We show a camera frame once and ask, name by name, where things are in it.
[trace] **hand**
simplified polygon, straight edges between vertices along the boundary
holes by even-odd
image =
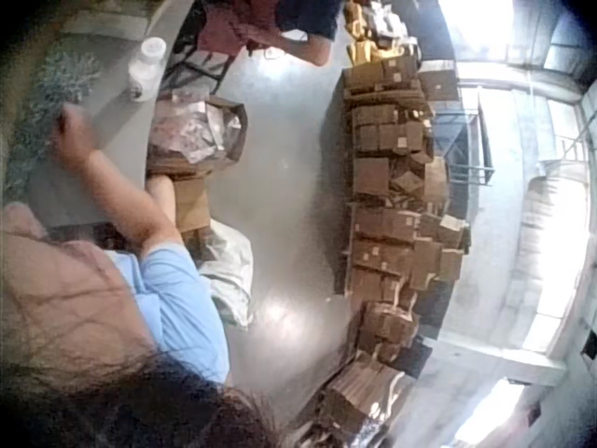
[[[70,171],[77,171],[97,150],[93,128],[85,112],[76,105],[62,107],[54,127],[54,150],[58,160]]]
[[[253,40],[258,44],[267,45],[268,47],[275,47],[275,37],[278,35],[277,30],[266,30],[255,25],[243,23],[239,26],[241,34],[247,39]]]

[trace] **plastic bag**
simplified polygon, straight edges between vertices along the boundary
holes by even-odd
[[[226,157],[226,147],[238,138],[241,124],[229,110],[208,104],[209,90],[174,89],[156,103],[149,143],[179,152],[189,163]]]
[[[253,320],[251,242],[239,231],[214,219],[211,230],[213,234],[204,241],[204,260],[197,262],[199,274],[210,279],[212,298],[222,320],[247,330]]]

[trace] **shiny floor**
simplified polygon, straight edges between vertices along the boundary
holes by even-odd
[[[234,383],[292,422],[345,357],[350,304],[335,295],[347,242],[341,68],[345,33],[324,68],[241,54],[218,93],[245,104],[240,162],[209,179],[213,218],[253,247],[255,320],[228,328]]]

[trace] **red clothing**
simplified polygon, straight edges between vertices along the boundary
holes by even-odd
[[[275,28],[277,4],[278,0],[235,0],[232,7],[207,5],[207,22],[199,34],[199,48],[236,56],[248,43],[239,32],[239,25],[250,23],[259,28]]]

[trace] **gray tabletop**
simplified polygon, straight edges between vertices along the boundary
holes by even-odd
[[[161,37],[172,50],[192,3],[174,0],[149,35]],[[155,99],[135,103],[127,94],[128,64],[139,43],[98,35],[69,36],[68,40],[76,51],[94,54],[103,66],[84,104],[96,128],[100,149],[134,185],[142,188]],[[78,179],[53,160],[35,168],[28,195],[32,210],[47,227],[107,221]]]

